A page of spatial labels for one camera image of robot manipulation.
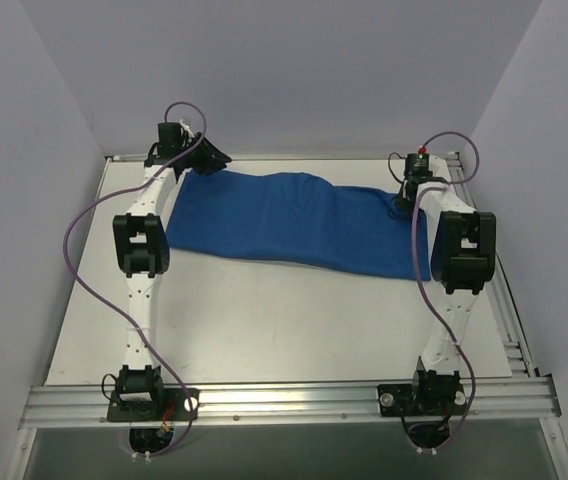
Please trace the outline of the blue surgical cloth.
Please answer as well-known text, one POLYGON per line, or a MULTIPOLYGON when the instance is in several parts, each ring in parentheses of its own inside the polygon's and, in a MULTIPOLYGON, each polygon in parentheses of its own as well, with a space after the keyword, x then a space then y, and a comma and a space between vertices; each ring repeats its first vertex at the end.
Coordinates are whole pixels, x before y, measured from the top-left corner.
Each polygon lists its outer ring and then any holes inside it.
POLYGON ((166 236, 172 249, 428 281, 426 220, 413 225, 394 200, 377 188, 335 186, 307 173, 190 172, 166 236))

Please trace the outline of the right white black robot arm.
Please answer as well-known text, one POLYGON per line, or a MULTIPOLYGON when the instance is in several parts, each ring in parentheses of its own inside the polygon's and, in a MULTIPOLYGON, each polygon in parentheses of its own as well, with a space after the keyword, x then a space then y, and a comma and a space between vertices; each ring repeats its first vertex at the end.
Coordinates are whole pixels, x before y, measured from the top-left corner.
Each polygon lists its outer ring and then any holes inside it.
POLYGON ((419 412, 440 404, 465 402, 460 370, 469 364, 462 350, 471 311, 494 275, 497 218, 466 204, 441 177, 412 175, 405 180, 398 212, 411 213, 411 255, 420 295, 435 317, 418 357, 408 400, 419 412), (418 252, 418 227, 429 228, 428 273, 437 284, 436 300, 427 295, 418 252))

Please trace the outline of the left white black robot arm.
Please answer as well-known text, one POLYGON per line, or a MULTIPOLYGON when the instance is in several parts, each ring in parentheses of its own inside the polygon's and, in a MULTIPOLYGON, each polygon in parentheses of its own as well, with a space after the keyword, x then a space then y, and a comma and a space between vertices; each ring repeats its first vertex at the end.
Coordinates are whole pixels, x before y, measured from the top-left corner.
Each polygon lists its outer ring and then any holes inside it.
POLYGON ((116 401, 143 419, 158 417, 166 405, 161 366, 148 344, 153 334, 157 290, 170 265, 170 248, 161 213, 182 173, 205 176, 226 168, 231 158, 184 122, 158 125, 158 141, 143 165, 144 187, 131 207, 113 219, 116 260, 125 275, 128 327, 116 401))

